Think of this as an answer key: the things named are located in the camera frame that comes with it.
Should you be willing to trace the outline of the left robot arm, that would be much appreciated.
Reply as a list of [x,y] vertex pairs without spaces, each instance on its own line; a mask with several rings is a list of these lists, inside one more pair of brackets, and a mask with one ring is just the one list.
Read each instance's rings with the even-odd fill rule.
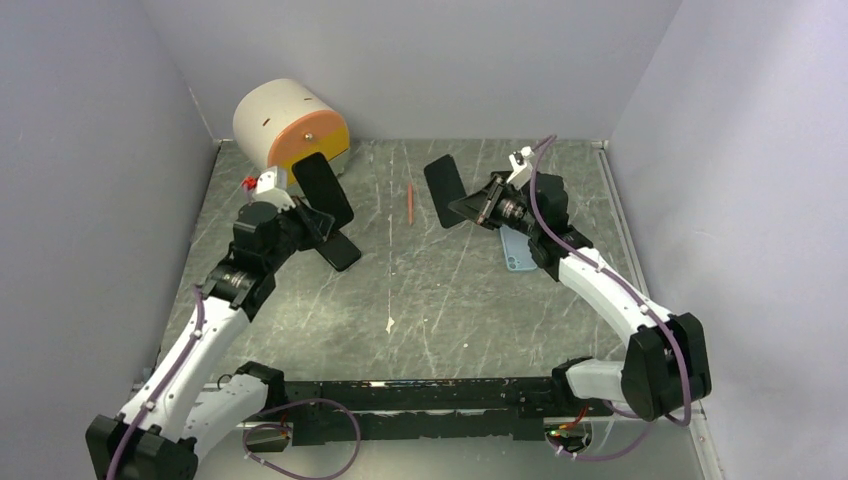
[[261,367],[198,398],[229,346],[274,291],[277,270],[296,252],[321,245],[333,215],[295,199],[280,207],[244,205],[226,256],[195,288],[192,317],[160,366],[112,417],[85,433],[99,479],[191,479],[201,461],[252,415],[277,418],[286,406],[281,372]]

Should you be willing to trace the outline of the light blue phone case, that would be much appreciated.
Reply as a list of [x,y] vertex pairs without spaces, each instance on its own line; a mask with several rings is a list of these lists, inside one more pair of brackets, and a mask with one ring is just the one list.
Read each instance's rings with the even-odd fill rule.
[[499,236],[506,266],[510,272],[529,272],[537,269],[529,248],[529,238],[525,234],[502,226]]

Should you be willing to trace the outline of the black phone case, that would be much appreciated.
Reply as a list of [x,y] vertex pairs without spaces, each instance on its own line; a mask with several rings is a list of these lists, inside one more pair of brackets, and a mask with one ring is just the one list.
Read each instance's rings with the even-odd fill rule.
[[354,218],[349,203],[330,162],[320,153],[313,153],[292,166],[292,173],[309,205],[333,217],[333,231],[338,231]]

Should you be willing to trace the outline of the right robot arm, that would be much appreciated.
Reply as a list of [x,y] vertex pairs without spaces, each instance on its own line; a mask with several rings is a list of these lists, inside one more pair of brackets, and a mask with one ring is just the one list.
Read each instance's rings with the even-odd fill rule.
[[600,400],[623,403],[633,416],[653,421],[688,411],[711,393],[700,320],[659,306],[610,266],[571,223],[561,178],[543,174],[536,185],[515,188],[495,172],[474,193],[456,184],[434,202],[454,222],[525,235],[537,267],[587,302],[624,343],[621,361],[581,357],[557,367],[549,390],[556,411],[572,415],[588,400]]

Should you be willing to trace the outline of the black phone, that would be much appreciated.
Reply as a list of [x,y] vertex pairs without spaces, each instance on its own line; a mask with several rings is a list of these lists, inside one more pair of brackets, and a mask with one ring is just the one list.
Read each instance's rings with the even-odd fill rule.
[[466,196],[454,157],[442,155],[427,164],[423,172],[440,226],[450,229],[462,223],[464,217],[450,209],[451,202]]
[[330,233],[315,250],[337,272],[349,269],[362,257],[361,250],[341,231]]

